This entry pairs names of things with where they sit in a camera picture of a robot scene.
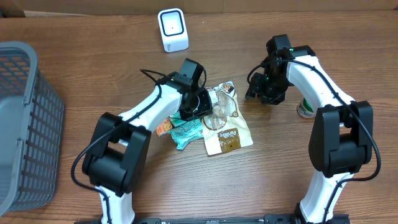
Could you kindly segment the teal snack packet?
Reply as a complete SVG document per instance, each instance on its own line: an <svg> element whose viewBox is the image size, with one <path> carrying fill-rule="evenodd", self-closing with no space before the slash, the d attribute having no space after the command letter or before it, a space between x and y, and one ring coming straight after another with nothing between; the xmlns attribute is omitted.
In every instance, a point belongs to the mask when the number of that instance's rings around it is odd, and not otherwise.
<svg viewBox="0 0 398 224"><path fill-rule="evenodd" d="M190 142L203 138L203 128L199 119L185 121L180 117L180 113L175 113L169 116L169 121L172 129L168 133L177 144L177 150L182 151Z"/></svg>

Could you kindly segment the orange tissue pack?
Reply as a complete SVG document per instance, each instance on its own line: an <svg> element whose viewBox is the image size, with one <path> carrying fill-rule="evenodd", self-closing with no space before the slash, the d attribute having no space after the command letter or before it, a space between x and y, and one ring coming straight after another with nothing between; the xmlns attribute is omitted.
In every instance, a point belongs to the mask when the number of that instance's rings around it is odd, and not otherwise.
<svg viewBox="0 0 398 224"><path fill-rule="evenodd" d="M161 137L165 134L167 134L171 129L173 128L172 123L168 118L166 118L162 123L158 125L156 128L156 134Z"/></svg>

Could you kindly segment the brown snack pouch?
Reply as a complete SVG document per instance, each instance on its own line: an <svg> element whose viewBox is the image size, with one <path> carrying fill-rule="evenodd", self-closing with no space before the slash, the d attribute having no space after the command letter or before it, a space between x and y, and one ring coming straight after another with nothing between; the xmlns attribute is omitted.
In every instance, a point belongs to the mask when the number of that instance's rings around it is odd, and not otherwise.
<svg viewBox="0 0 398 224"><path fill-rule="evenodd" d="M206 90L212 104L212 114L201 120L207 154L214 156L251 146L251 132L239 110L233 82Z"/></svg>

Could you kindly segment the green lid jar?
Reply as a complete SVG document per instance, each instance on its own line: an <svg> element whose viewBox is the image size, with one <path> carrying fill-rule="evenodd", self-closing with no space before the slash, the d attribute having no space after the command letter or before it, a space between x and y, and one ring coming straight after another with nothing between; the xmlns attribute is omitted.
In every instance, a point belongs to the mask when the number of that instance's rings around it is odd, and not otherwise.
<svg viewBox="0 0 398 224"><path fill-rule="evenodd" d="M315 117L315 112L305 98L297 105L297 113L306 119Z"/></svg>

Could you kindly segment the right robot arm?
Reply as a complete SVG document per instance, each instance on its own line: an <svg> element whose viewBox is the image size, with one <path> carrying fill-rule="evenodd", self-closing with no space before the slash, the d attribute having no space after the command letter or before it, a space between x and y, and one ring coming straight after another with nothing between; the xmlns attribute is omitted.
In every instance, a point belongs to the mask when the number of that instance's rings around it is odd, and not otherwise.
<svg viewBox="0 0 398 224"><path fill-rule="evenodd" d="M265 215L265 223L349 223L348 215L333 209L348 182L372 156L381 170L379 149L373 139L373 108L355 101L342 91L322 68L316 53L307 45L293 47L286 34L273 36L266 44L267 57L247 77L246 99L278 105L288 87L295 86L315 115L308 153L315 169L304 198L291 215Z"/></svg>

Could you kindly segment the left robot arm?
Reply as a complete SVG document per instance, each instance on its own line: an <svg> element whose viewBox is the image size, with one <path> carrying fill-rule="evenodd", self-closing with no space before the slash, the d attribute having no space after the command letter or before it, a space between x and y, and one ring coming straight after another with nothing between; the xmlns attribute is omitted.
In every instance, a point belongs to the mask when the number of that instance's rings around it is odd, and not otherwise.
<svg viewBox="0 0 398 224"><path fill-rule="evenodd" d="M186 58L181 69L155 80L153 92L133 109L100 116L82 161L89 190L98 192L103 214L97 223L133 223L132 191L144 169L152 133L176 114L187 123L212 113L205 84L206 70Z"/></svg>

